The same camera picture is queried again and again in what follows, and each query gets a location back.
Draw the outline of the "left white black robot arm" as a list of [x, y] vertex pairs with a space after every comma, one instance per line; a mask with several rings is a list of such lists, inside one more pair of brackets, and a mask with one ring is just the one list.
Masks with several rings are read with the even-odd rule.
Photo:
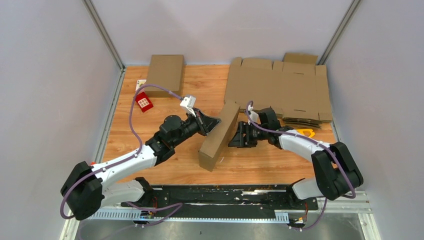
[[149, 206], [153, 201], [151, 190], [136, 180], [123, 184], [119, 181], [167, 161], [178, 145], [196, 134], [209, 135], [222, 122], [198, 108], [194, 109], [194, 114], [186, 116], [186, 120], [177, 115], [167, 116], [149, 140], [113, 160], [92, 165], [85, 161], [77, 163], [60, 189], [61, 217], [85, 220], [100, 208], [120, 202]]

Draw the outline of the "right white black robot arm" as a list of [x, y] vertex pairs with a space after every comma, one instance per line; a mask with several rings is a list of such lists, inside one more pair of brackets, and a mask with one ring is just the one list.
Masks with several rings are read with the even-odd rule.
[[298, 209], [306, 199], [325, 197], [335, 200], [364, 183], [348, 147], [340, 141], [327, 143], [305, 136], [290, 126], [282, 126], [275, 111], [248, 107], [248, 121], [240, 121], [229, 147], [253, 148], [258, 141], [268, 141], [278, 149], [290, 151], [312, 163], [314, 177], [303, 178], [287, 188], [286, 204]]

